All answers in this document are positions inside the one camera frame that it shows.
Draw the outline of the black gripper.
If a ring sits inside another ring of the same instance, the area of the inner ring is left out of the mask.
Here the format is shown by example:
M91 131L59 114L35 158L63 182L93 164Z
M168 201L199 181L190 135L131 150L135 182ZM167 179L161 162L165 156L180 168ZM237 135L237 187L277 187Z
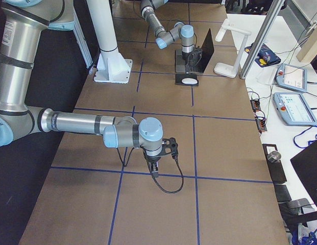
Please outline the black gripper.
M146 150L143 150L143 155L152 175L154 176L154 178L158 178L159 177L158 161L161 159L161 156L149 156Z
M185 61L186 66L193 66L191 65L191 61L190 61L190 57L191 57L190 54L191 52L190 53L182 52L182 58Z

